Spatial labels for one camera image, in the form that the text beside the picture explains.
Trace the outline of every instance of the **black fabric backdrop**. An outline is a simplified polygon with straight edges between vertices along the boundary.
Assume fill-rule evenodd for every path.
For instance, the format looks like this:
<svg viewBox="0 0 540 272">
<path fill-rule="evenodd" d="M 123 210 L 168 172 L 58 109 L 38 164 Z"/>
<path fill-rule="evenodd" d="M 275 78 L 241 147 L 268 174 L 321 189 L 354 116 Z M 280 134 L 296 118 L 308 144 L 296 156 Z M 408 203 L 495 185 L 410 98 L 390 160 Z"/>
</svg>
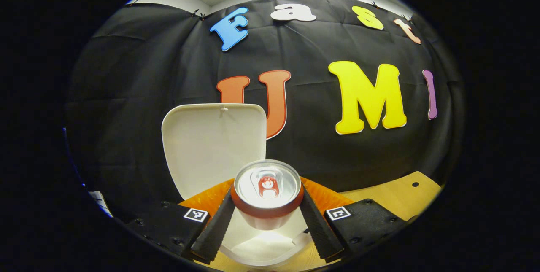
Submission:
<svg viewBox="0 0 540 272">
<path fill-rule="evenodd" d="M 275 22 L 284 3 L 307 5 L 314 22 Z M 384 30 L 363 26 L 351 8 L 372 11 Z M 249 35 L 227 52 L 210 27 L 239 7 Z M 216 84 L 245 75 L 245 103 L 268 112 L 258 76 L 287 70 L 287 122 L 267 141 L 268 159 L 289 163 L 301 176 L 335 191 L 384 183 L 419 170 L 444 184 L 459 154 L 464 91 L 457 65 L 434 30 L 414 15 L 417 45 L 393 23 L 401 18 L 355 0 L 255 0 L 217 11 L 205 20 L 181 9 L 136 3 L 116 12 L 96 32 L 73 71 L 65 106 L 67 135 L 87 187 L 112 207 L 134 212 L 144 203 L 179 202 L 161 137 L 165 114 L 178 105 L 220 102 Z M 407 124 L 402 128 L 339 135 L 338 78 L 334 61 L 353 61 L 374 84 L 378 66 L 399 71 Z M 422 70 L 434 74 L 438 116 L 428 120 Z"/>
</svg>

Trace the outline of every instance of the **white lid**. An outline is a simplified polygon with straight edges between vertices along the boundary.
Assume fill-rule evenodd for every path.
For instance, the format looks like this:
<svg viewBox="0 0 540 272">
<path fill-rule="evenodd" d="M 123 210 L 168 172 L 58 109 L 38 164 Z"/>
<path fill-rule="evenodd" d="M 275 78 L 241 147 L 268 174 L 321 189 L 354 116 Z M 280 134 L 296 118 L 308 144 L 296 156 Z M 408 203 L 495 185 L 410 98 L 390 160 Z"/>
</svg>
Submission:
<svg viewBox="0 0 540 272">
<path fill-rule="evenodd" d="M 266 113 L 259 105 L 180 105 L 162 123 L 170 175 L 183 199 L 236 177 L 266 156 Z"/>
</svg>

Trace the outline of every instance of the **can lid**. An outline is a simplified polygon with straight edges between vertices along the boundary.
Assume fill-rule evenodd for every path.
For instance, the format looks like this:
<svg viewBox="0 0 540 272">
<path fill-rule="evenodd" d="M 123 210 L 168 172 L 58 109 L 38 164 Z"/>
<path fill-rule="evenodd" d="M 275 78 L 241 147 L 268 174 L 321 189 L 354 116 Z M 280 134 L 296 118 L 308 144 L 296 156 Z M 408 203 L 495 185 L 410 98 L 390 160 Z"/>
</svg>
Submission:
<svg viewBox="0 0 540 272">
<path fill-rule="evenodd" d="M 238 172 L 234 186 L 242 201 L 258 209 L 281 208 L 295 200 L 302 188 L 293 167 L 270 159 L 247 164 Z"/>
</svg>

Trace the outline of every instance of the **pull tab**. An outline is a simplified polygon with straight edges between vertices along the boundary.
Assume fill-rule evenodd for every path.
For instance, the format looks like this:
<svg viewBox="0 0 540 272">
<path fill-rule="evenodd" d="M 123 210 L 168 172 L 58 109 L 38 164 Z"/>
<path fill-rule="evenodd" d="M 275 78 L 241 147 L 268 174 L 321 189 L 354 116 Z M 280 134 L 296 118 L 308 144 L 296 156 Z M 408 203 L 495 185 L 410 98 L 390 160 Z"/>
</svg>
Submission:
<svg viewBox="0 0 540 272">
<path fill-rule="evenodd" d="M 272 176 L 263 176 L 259 180 L 259 195 L 264 199 L 276 198 L 279 195 L 277 180 Z"/>
</svg>

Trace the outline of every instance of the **orange surface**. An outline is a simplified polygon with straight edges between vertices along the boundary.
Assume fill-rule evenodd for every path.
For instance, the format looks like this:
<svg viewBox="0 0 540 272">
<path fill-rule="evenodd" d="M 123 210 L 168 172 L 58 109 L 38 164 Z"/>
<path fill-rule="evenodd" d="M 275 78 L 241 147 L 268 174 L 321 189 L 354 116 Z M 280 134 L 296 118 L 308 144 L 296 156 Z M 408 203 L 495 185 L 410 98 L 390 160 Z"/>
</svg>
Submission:
<svg viewBox="0 0 540 272">
<path fill-rule="evenodd" d="M 317 208 L 321 214 L 324 214 L 324 211 L 328 209 L 341 207 L 342 205 L 348 205 L 354 202 L 338 192 L 332 191 L 307 178 L 300 177 L 300 180 L 302 180 L 305 189 L 307 189 L 309 195 L 313 199 L 313 202 L 317 205 Z M 202 191 L 201 193 L 194 195 L 185 201 L 182 201 L 179 203 L 179 205 L 207 211 L 210 213 L 210 218 L 212 218 L 218 211 L 219 206 L 225 198 L 225 195 L 227 195 L 227 192 L 234 182 L 235 179 L 231 178 L 206 191 Z"/>
</svg>

